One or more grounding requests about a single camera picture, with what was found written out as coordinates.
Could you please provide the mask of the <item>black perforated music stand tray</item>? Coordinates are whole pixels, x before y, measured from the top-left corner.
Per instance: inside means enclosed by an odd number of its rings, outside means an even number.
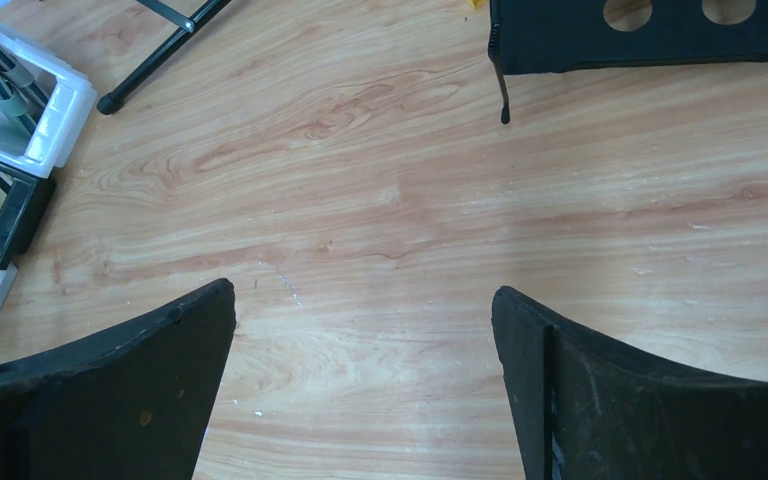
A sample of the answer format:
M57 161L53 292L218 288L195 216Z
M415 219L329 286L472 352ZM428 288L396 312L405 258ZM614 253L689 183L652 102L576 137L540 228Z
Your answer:
M768 62L768 1L740 23L709 19L699 1L655 1L633 31L612 28L604 2L492 1L488 57L510 121L505 79L576 70L736 62Z

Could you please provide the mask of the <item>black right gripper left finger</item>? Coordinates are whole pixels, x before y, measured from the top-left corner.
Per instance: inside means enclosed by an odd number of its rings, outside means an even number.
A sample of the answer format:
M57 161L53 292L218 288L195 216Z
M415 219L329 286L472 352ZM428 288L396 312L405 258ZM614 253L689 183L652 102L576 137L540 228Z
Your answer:
M0 479L189 479L236 329L212 281L0 365Z

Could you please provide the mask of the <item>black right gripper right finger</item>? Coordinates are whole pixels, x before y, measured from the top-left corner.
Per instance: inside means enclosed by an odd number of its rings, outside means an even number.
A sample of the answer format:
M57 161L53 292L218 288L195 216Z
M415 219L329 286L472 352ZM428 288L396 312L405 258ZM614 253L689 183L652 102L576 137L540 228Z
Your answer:
M504 286L492 329L529 479L768 479L768 382L681 364Z

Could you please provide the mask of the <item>black folding tripod stand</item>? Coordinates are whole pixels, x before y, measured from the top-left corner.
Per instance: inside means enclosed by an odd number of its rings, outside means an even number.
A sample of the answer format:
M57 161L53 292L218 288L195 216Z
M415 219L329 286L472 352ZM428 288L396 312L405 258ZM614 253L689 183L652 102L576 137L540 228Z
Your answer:
M176 30L143 60L113 90L102 96L97 111L105 116L121 110L128 98L141 87L169 58L218 15L230 0L207 0L192 14L185 15L163 1L138 0L138 3L172 23Z

